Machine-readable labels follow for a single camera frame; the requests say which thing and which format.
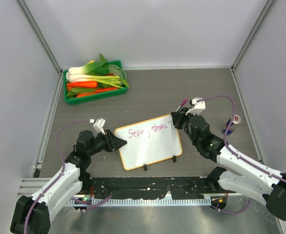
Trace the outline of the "pink capped marker pen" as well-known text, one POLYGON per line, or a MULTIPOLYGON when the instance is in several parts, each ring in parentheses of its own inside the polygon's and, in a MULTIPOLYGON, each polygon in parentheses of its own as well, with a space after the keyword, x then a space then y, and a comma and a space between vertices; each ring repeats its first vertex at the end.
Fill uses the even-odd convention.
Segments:
POLYGON ((184 99, 182 103, 179 105, 179 107, 176 109, 176 112, 179 112, 183 108, 183 106, 187 103, 187 101, 188 101, 187 99, 184 99))

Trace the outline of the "yellow framed whiteboard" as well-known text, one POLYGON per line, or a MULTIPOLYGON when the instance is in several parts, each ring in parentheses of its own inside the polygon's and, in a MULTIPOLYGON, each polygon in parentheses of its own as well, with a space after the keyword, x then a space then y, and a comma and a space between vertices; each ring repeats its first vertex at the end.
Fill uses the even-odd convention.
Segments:
POLYGON ((178 157, 183 148, 170 115, 117 128, 114 135, 127 141, 119 149, 126 171, 178 157))

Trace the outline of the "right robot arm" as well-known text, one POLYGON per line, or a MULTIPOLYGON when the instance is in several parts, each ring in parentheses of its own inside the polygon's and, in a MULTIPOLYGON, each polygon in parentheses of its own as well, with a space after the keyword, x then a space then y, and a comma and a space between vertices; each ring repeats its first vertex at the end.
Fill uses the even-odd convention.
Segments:
POLYGON ((223 189, 240 193, 286 221, 286 171, 272 169, 239 152, 211 133, 203 116, 193 115, 187 108, 170 115, 173 126, 185 132, 202 157, 220 164, 208 175, 210 191, 217 193, 223 189))

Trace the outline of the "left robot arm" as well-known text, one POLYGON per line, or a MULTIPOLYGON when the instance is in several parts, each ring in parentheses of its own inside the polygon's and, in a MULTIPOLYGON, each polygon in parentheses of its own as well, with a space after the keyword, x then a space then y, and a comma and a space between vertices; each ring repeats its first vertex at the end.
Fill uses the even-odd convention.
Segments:
POLYGON ((91 179, 86 169, 91 157, 101 151, 114 152, 127 142, 105 130, 94 136, 89 130, 79 133, 73 151, 43 187, 30 196, 22 195, 16 203, 10 231, 13 234, 46 234, 52 221, 77 193, 90 191, 91 179))

